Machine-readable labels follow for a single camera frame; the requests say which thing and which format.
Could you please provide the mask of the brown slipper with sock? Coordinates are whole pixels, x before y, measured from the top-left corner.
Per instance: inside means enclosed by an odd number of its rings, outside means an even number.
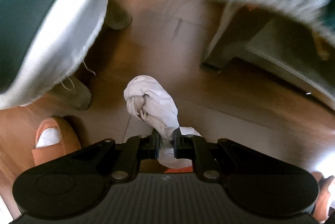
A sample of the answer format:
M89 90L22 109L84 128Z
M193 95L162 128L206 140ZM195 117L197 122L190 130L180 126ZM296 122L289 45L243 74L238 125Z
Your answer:
M38 166L80 149L80 142L70 124L60 116L52 116L40 123L32 156Z

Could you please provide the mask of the white knotted cloth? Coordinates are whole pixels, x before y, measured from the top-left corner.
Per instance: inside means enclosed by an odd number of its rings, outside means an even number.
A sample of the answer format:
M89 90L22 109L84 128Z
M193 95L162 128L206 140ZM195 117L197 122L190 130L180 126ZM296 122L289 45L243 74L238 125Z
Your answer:
M169 172L193 171L190 159L176 159L173 150L173 132L179 128L178 109L172 97L153 77L133 78L124 90L127 111L147 123L160 135L159 164Z

